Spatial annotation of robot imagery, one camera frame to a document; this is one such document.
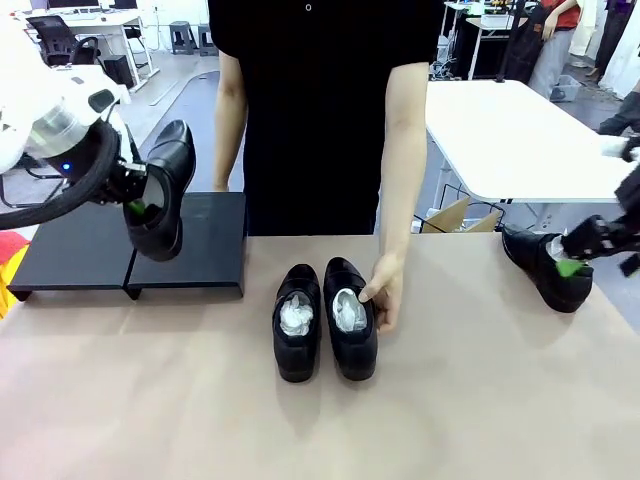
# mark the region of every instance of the black leather loafer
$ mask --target black leather loafer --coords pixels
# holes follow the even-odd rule
[[[291,336],[282,330],[280,313],[285,302],[298,296],[309,305],[313,318],[305,335]],[[320,339],[320,285],[316,272],[309,265],[293,267],[278,289],[273,310],[273,352],[280,376],[288,382],[304,382],[311,378]]]
[[[195,169],[191,131],[185,122],[175,120],[162,130],[147,159],[147,173],[162,188],[164,205],[149,205],[142,215],[123,208],[131,243],[142,255],[164,262],[180,253],[180,207]]]
[[[524,270],[551,308],[573,313],[584,303],[593,285],[593,269],[584,266],[571,277],[562,277],[547,253],[547,244],[558,234],[538,234],[505,226],[502,245],[507,256]]]
[[[329,321],[329,333],[333,355],[345,378],[366,380],[376,369],[378,355],[378,334],[375,326],[375,307],[370,300],[364,303],[366,326],[352,332],[338,327],[333,315],[333,302],[343,289],[351,289],[356,297],[366,282],[351,263],[341,257],[333,258],[324,275],[324,302]]]

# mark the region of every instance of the gray stool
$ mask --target gray stool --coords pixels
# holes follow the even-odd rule
[[[200,56],[207,55],[218,56],[218,47],[213,44],[213,41],[209,41],[211,35],[211,28],[209,25],[198,25],[198,39],[200,40]]]
[[[193,51],[198,48],[196,39],[193,37],[189,22],[173,22],[169,25],[171,33],[171,49],[173,54],[184,53],[193,55]]]

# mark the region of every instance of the black platform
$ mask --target black platform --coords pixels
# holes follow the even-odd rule
[[[133,259],[122,209],[85,204],[38,228],[9,291],[20,301],[38,290],[126,291]]]
[[[231,287],[244,290],[245,197],[242,193],[189,193],[182,202],[180,254],[168,262],[136,255],[126,287]]]

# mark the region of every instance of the computer monitor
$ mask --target computer monitor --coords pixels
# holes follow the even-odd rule
[[[113,8],[118,10],[131,10],[138,8],[138,2],[136,0],[115,0]]]
[[[49,8],[95,8],[100,0],[49,0]]]

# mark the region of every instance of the black t-shirt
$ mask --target black t-shirt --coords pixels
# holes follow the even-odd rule
[[[389,74],[434,60],[441,0],[209,0],[209,13],[244,79],[250,230],[371,231]]]

